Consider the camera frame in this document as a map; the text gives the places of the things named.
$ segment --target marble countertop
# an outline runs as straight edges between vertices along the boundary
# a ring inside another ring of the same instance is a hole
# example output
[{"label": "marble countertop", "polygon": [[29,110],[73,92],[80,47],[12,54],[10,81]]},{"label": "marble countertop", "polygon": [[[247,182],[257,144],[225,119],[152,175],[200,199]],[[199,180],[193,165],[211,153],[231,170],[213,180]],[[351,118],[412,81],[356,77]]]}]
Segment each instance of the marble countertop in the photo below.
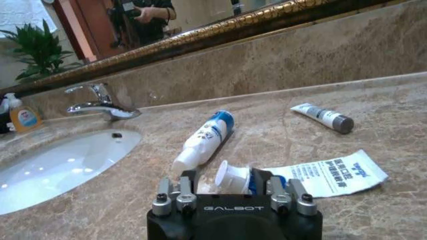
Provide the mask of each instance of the marble countertop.
[{"label": "marble countertop", "polygon": [[[289,111],[300,103],[355,121],[340,135]],[[0,215],[0,239],[145,239],[145,214],[183,143],[216,110],[235,117],[235,132],[204,166],[200,184],[216,191],[223,160],[279,167],[364,149],[389,179],[353,195],[317,199],[324,240],[427,238],[427,72],[141,108],[133,119],[62,118],[22,135],[0,136],[0,166],[38,146],[88,131],[129,129],[143,135],[131,153],[65,194]]]}]

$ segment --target soap pump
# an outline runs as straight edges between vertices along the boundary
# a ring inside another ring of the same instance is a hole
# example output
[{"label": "soap pump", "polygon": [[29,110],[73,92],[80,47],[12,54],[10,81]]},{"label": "soap pump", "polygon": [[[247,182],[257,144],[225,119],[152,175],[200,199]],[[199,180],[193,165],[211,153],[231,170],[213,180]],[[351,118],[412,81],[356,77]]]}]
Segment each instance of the soap pump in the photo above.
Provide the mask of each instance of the soap pump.
[{"label": "soap pump", "polygon": [[4,95],[8,99],[9,117],[18,133],[36,128],[41,124],[41,119],[37,113],[22,105],[22,101],[14,97],[14,93]]},{"label": "soap pump", "polygon": [[8,123],[10,122],[9,115],[9,99],[2,98],[0,104],[0,134],[9,132]]}]

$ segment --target green leaves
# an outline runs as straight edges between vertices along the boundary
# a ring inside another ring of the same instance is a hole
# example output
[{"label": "green leaves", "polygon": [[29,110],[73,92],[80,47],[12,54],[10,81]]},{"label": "green leaves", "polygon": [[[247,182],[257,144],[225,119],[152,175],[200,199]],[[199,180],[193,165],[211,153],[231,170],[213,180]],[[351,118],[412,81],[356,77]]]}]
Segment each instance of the green leaves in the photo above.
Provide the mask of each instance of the green leaves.
[{"label": "green leaves", "polygon": [[16,27],[16,33],[6,30],[0,30],[0,32],[5,33],[5,37],[20,45],[20,48],[13,49],[13,53],[18,57],[17,61],[28,64],[16,80],[22,81],[26,78],[33,81],[69,69],[60,65],[64,63],[62,59],[73,52],[62,51],[60,39],[50,33],[45,20],[42,20],[42,29],[24,24],[21,28]]}]

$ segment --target white cap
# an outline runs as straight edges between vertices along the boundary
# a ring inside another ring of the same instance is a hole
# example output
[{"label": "white cap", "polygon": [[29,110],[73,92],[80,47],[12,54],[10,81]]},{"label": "white cap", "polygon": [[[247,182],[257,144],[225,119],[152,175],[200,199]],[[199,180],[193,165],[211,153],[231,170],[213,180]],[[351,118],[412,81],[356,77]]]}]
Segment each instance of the white cap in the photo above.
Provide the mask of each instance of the white cap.
[{"label": "white cap", "polygon": [[249,167],[235,167],[228,165],[227,160],[221,161],[215,184],[227,189],[229,194],[247,194],[251,179]]},{"label": "white cap", "polygon": [[16,97],[14,97],[14,93],[13,92],[9,92],[6,94],[4,94],[4,96],[6,97],[8,99],[8,106],[10,108],[17,108],[18,106],[22,105],[22,101],[18,100]]},{"label": "white cap", "polygon": [[183,171],[197,167],[199,161],[200,154],[192,147],[187,147],[173,160],[172,171],[181,174]]}]

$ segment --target sink drain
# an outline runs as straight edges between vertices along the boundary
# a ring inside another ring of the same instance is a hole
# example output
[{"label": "sink drain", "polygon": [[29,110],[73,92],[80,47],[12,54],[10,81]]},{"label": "sink drain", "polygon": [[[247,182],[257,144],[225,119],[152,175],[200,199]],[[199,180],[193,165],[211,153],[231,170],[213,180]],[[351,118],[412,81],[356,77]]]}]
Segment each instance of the sink drain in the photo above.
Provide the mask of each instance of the sink drain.
[{"label": "sink drain", "polygon": [[112,137],[113,139],[120,139],[120,138],[123,138],[121,133],[117,133],[117,132],[112,133],[112,134],[111,134],[111,137]]}]

